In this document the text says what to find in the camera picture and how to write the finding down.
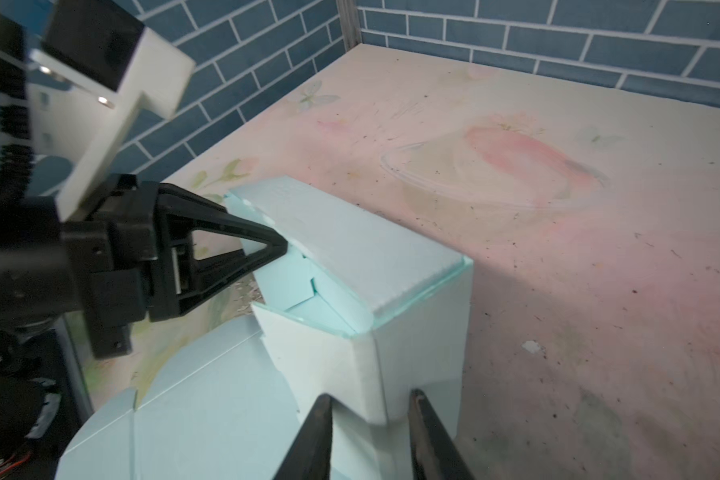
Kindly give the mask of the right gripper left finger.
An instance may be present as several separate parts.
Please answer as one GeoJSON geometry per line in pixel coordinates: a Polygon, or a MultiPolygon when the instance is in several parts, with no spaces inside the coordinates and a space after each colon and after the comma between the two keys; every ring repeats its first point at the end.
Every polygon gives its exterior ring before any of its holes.
{"type": "Polygon", "coordinates": [[[321,394],[313,403],[274,480],[328,480],[333,445],[333,403],[321,394]]]}

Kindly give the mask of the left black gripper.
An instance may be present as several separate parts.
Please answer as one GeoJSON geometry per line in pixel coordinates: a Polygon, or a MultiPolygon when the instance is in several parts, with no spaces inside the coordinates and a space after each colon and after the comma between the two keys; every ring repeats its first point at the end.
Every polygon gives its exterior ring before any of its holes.
{"type": "Polygon", "coordinates": [[[62,224],[92,354],[132,352],[131,325],[174,317],[174,281],[233,282],[282,257],[287,241],[270,227],[172,184],[115,174],[83,197],[62,224]],[[252,254],[195,258],[205,231],[258,243],[252,254]]]}

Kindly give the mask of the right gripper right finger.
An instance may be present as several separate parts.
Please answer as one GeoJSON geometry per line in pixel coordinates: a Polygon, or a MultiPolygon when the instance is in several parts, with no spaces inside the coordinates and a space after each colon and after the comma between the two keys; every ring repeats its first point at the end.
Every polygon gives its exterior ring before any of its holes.
{"type": "Polygon", "coordinates": [[[411,391],[407,417],[416,480],[474,478],[423,390],[411,391]]]}

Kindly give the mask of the light blue paper box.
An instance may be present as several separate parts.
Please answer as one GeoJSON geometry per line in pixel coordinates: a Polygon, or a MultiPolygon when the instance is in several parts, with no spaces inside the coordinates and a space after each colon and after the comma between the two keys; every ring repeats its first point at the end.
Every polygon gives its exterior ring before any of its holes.
{"type": "Polygon", "coordinates": [[[332,477],[412,478],[412,391],[457,429],[472,260],[289,177],[226,207],[287,240],[255,274],[262,301],[176,353],[143,398],[101,407],[57,477],[270,479],[327,394],[332,477]]]}

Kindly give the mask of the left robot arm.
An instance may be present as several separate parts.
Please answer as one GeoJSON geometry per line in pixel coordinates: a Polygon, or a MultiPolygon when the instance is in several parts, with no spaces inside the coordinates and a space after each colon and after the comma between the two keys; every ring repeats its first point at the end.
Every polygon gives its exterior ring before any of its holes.
{"type": "Polygon", "coordinates": [[[32,54],[0,14],[0,479],[33,455],[62,394],[25,342],[79,311],[96,357],[282,257],[275,230],[180,187],[109,168],[141,110],[170,117],[194,61],[113,1],[60,1],[32,54]]]}

